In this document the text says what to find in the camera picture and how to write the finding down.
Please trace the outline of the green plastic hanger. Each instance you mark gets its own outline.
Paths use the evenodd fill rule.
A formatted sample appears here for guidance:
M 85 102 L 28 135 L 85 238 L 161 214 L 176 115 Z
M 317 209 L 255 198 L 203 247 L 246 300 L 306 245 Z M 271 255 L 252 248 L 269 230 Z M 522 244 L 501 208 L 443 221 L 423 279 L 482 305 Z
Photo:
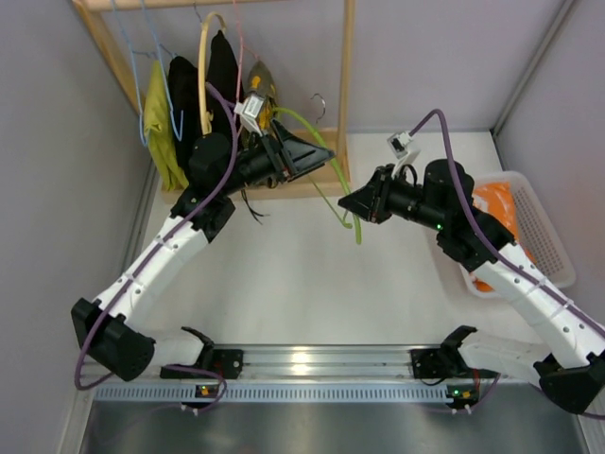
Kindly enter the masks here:
M 275 106 L 273 108 L 275 118 L 278 118 L 280 114 L 285 114 L 293 119 L 295 119 L 303 128 L 310 133 L 311 137 L 320 145 L 322 148 L 327 148 L 327 142 L 324 140 L 323 135 L 320 133 L 319 129 L 316 126 L 313 126 L 306 118 L 304 118 L 300 113 L 296 111 L 281 107 Z M 336 158 L 332 158 L 329 161 L 329 167 L 335 172 L 335 176 L 337 178 L 338 185 L 340 189 L 344 192 L 345 195 L 349 195 L 351 193 L 350 184 L 347 182 L 346 177 L 344 175 L 343 169 L 341 165 L 338 163 Z M 339 224 L 348 230 L 354 231 L 354 240 L 355 243 L 360 246 L 363 241 L 362 228 L 360 220 L 357 216 L 353 216 L 353 221 L 348 221 L 347 217 L 349 215 L 349 211 L 345 210 L 342 213 L 339 213 L 336 206 L 328 200 L 328 196 L 324 193 L 322 189 L 320 189 L 319 185 L 316 181 L 309 176 L 308 180 L 311 182 L 313 187 L 317 190 L 320 197 L 327 204 L 330 211 L 335 215 Z

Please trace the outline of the orange white patterned trousers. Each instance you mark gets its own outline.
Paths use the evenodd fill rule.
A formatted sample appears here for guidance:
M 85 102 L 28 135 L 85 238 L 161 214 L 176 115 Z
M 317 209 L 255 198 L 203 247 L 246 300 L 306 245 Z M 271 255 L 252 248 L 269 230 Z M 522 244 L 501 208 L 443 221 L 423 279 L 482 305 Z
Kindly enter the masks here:
M 509 182 L 492 182 L 476 185 L 473 198 L 476 208 L 497 218 L 513 234 L 515 241 L 521 244 L 516 208 Z M 521 245 L 531 262 L 536 264 L 532 253 L 523 244 Z M 485 282 L 476 278 L 473 273 L 469 274 L 469 279 L 472 288 L 475 289 L 475 292 L 479 296 L 483 298 L 496 297 L 493 289 Z

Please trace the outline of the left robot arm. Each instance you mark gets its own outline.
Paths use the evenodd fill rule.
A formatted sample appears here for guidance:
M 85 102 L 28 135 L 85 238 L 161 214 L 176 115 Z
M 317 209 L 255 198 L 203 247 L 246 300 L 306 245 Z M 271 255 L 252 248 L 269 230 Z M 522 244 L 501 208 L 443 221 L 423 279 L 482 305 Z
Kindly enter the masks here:
M 71 309 L 80 354 L 124 381 L 148 367 L 199 362 L 210 339 L 190 327 L 174 335 L 145 333 L 148 312 L 179 271 L 209 246 L 233 215 L 230 196 L 268 178 L 290 183 L 335 157 L 288 131 L 277 120 L 268 135 L 255 135 L 238 150 L 237 139 L 220 132 L 201 136 L 192 147 L 193 181 L 170 209 L 160 232 L 116 281 L 92 301 Z

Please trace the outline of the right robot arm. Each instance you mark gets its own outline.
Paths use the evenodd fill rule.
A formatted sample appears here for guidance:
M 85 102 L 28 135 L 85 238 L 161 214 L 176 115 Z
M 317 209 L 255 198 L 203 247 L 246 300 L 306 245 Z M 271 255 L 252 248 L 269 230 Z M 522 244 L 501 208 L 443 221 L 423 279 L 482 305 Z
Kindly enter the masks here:
M 505 299 L 541 340 L 500 338 L 462 325 L 440 345 L 449 375 L 477 369 L 523 379 L 562 410 L 585 413 L 604 390 L 603 326 L 536 268 L 507 227 L 472 205 L 474 180 L 462 165 L 432 161 L 423 183 L 394 170 L 377 167 L 338 205 L 369 223 L 399 217 L 434 230 L 442 252 Z

